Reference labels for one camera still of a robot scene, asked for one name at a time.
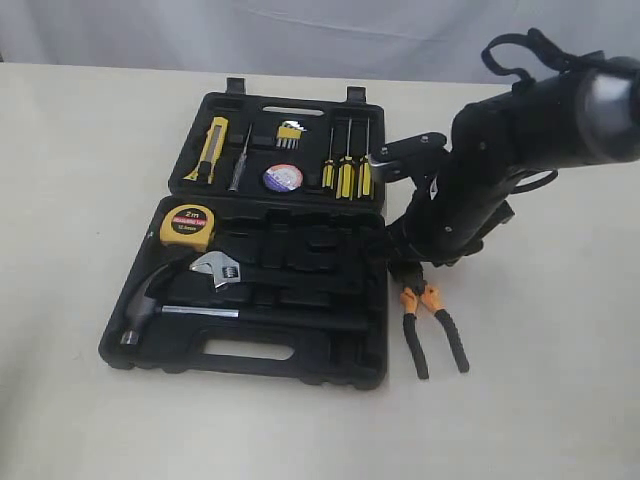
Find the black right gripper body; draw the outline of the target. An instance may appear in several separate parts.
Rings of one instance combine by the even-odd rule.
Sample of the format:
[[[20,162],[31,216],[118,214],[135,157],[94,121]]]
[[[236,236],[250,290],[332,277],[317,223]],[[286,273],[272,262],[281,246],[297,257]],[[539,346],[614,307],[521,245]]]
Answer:
[[[523,131],[537,107],[536,100],[501,95],[468,104],[455,116],[448,159],[405,212],[409,232],[430,261],[463,256],[501,202],[533,174],[523,161]]]

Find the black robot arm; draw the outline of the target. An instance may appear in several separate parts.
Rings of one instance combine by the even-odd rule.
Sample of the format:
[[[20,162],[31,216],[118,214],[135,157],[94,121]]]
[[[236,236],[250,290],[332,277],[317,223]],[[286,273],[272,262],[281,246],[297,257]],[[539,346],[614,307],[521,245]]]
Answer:
[[[388,143],[370,164],[390,183],[411,178],[405,212],[371,240],[392,278],[421,290],[422,265],[453,266],[515,215],[508,199],[553,182],[561,169],[639,158],[639,63],[590,58],[542,81],[472,102],[448,135]]]

